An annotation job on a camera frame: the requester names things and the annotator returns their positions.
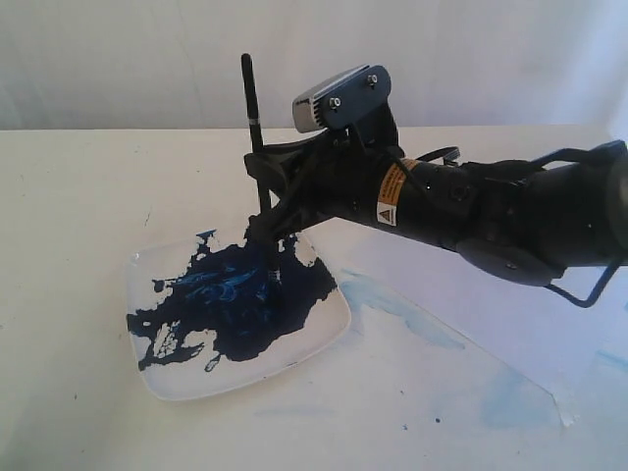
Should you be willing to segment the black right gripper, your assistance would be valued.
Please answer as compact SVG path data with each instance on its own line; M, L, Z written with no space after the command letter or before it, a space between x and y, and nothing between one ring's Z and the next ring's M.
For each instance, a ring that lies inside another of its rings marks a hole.
M307 185L287 191L309 155L315 167ZM319 216L442 243L442 167L405 156L391 115L296 142L265 144L243 161L258 184L260 204L260 212L248 219L248 243L270 245L318 225ZM274 207L270 191L280 197Z

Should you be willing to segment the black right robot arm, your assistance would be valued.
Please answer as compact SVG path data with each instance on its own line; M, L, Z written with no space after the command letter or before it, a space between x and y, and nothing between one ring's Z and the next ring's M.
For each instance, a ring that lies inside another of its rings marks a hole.
M385 117L264 145L244 165L279 199L251 221L266 243L340 218L540 287L572 267L614 271L627 261L621 140L532 161L458 163L451 147L409 159Z

